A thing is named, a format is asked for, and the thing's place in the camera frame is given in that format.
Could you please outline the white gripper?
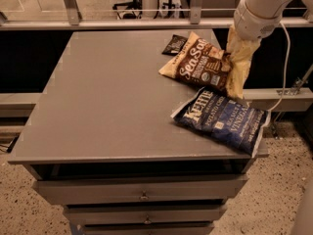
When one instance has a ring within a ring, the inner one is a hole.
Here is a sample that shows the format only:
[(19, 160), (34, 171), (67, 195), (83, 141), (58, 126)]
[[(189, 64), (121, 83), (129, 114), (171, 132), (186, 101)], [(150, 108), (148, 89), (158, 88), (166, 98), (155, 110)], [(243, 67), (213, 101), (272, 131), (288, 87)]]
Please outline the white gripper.
[(246, 0), (240, 1), (234, 13), (234, 25), (229, 27), (226, 45), (226, 52), (230, 54), (233, 65), (226, 83), (229, 97), (243, 98), (252, 56), (260, 46), (257, 39), (271, 35), (281, 18), (281, 16), (272, 19), (260, 18), (248, 9)]

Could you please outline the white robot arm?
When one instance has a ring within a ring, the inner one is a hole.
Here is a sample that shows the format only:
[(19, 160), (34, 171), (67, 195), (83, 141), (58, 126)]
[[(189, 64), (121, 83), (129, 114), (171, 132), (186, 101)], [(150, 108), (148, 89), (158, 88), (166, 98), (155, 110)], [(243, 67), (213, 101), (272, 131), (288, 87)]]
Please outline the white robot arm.
[[(240, 0), (229, 27), (226, 51), (233, 68), (227, 78), (227, 94), (231, 98), (243, 98), (251, 59), (261, 40), (268, 37), (279, 25), (283, 11), (292, 0)], [(313, 0), (301, 0), (309, 12)]]

